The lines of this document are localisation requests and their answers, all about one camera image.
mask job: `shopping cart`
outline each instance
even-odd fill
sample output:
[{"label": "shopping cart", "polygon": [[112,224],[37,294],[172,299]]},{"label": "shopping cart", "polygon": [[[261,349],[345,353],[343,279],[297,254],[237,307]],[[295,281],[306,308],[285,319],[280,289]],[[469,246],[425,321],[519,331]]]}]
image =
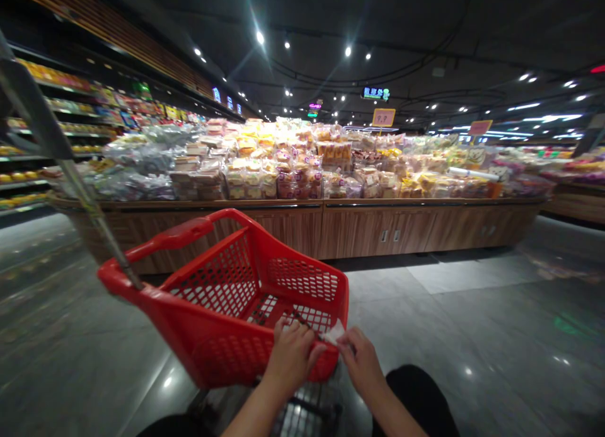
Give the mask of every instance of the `shopping cart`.
[{"label": "shopping cart", "polygon": [[[349,284],[342,272],[272,237],[235,209],[194,218],[126,252],[136,262],[181,249],[222,218],[242,227],[172,274],[160,287],[133,287],[115,259],[98,271],[103,284],[143,310],[200,388],[252,385],[267,367],[279,318],[319,336],[337,319],[347,325]],[[329,346],[309,380],[325,382],[338,362]]]}]

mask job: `gray tile floor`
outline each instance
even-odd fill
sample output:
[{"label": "gray tile floor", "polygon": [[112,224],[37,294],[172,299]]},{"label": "gray tile floor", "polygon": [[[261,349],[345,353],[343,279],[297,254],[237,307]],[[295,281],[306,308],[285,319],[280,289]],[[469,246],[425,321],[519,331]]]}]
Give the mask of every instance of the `gray tile floor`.
[{"label": "gray tile floor", "polygon": [[[148,319],[106,294],[68,220],[27,225],[0,231],[16,240],[0,248],[0,435],[134,436],[184,412],[189,377]],[[516,248],[331,264],[384,372],[431,374],[463,436],[602,436],[604,252],[604,232],[540,217]],[[335,434],[371,434],[343,366],[309,392],[342,404]],[[210,393],[218,431],[247,393]],[[313,419],[289,405],[274,435],[319,434]]]}]

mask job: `price sign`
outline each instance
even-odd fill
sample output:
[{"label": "price sign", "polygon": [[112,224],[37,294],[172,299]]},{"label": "price sign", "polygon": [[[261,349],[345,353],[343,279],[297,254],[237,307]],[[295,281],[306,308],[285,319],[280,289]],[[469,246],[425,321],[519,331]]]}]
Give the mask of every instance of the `price sign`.
[{"label": "price sign", "polygon": [[372,126],[392,127],[395,120],[395,109],[374,109]]},{"label": "price sign", "polygon": [[471,129],[468,131],[469,136],[482,136],[487,133],[487,130],[492,126],[493,120],[477,120],[471,123]]}]

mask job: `cart handle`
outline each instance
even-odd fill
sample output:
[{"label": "cart handle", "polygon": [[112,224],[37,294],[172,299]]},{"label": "cart handle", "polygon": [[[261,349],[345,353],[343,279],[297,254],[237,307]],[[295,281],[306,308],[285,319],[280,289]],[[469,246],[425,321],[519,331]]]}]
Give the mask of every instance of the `cart handle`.
[{"label": "cart handle", "polygon": [[[212,232],[214,230],[214,223],[223,218],[231,218],[244,227],[260,227],[256,221],[234,208],[221,209],[202,218],[190,219],[157,234],[148,242],[126,251],[126,258],[129,262],[137,262],[159,250],[181,249]],[[118,284],[121,286],[130,286],[130,281],[128,281],[117,261],[113,258],[106,261],[99,268],[98,277],[106,286]]]}]

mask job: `wooden display counter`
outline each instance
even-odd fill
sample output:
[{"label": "wooden display counter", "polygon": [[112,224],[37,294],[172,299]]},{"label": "wooden display counter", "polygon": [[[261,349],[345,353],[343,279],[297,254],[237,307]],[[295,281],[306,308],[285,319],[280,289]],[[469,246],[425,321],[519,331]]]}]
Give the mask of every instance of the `wooden display counter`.
[{"label": "wooden display counter", "polygon": [[[155,234],[220,208],[234,207],[293,249],[317,259],[514,245],[544,199],[310,199],[306,201],[102,202],[108,224],[126,250]],[[110,257],[78,201],[50,193],[95,259]],[[226,220],[179,251],[156,253],[135,265],[139,274],[177,270],[238,229]]]},{"label": "wooden display counter", "polygon": [[560,184],[542,210],[559,216],[605,224],[605,187]]}]

